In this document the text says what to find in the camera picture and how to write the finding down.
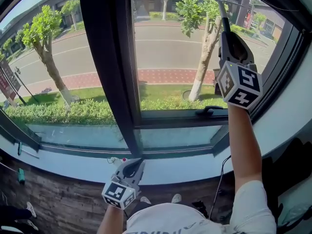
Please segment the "white t-shirt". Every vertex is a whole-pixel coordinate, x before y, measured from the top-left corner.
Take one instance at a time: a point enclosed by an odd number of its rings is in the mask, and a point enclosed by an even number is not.
[[[191,207],[165,203],[135,213],[124,234],[275,234],[274,217],[260,181],[244,184],[235,195],[229,225],[207,220]]]

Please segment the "person's arm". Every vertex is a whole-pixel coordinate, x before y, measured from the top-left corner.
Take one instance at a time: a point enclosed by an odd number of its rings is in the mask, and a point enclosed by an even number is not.
[[[251,180],[262,181],[262,158],[248,113],[228,104],[229,134],[235,192]]]
[[[122,234],[123,211],[109,205],[97,234]]]

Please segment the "sneaker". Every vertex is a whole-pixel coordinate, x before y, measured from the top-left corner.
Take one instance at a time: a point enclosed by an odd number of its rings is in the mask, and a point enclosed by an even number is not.
[[[182,201],[182,196],[180,194],[174,195],[174,197],[171,200],[171,203],[177,204],[178,202]]]
[[[141,201],[141,202],[148,203],[148,204],[150,204],[150,205],[152,204],[152,203],[148,200],[147,197],[142,197],[140,201]]]
[[[27,223],[28,223],[28,225],[33,227],[36,231],[39,231],[38,227],[36,225],[34,225],[34,223],[32,221],[28,220]]]
[[[28,209],[28,210],[31,212],[31,215],[32,215],[34,218],[37,217],[37,215],[36,215],[36,213],[35,213],[35,210],[34,210],[34,207],[33,207],[33,205],[32,205],[30,202],[27,202],[27,208],[26,208],[26,209]]]

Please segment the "window latch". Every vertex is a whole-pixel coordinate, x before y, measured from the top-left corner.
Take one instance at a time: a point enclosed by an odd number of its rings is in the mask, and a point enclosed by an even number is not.
[[[223,109],[223,107],[219,106],[206,106],[204,109],[197,109],[195,114],[197,116],[211,116],[214,113],[214,109]]]

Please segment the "window frame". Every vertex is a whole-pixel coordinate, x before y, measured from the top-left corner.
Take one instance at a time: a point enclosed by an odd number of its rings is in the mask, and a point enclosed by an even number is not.
[[[0,5],[0,20],[20,0],[5,0]],[[102,88],[105,91],[116,123],[128,146],[128,150],[114,148],[79,148],[40,143],[37,138],[27,135],[3,110],[0,110],[0,134],[11,142],[23,142],[36,151],[39,149],[94,157],[144,157],[169,158],[214,154],[229,146],[227,109],[216,109],[210,117],[198,117],[196,110],[161,110],[142,111],[138,91],[136,68],[135,40],[132,0],[80,0],[81,11],[85,22],[86,35],[89,41],[93,61],[97,69]],[[286,6],[290,0],[269,0],[271,4]],[[264,69],[264,96],[251,111],[252,122],[255,123],[274,103],[298,69],[304,54],[311,42],[311,34],[307,33],[312,26],[308,24],[306,8],[299,0],[294,1],[293,8],[303,10],[300,15],[277,10],[286,20],[273,54]],[[222,125],[212,137],[211,145],[196,147],[143,148],[138,129],[187,128],[199,126]]]

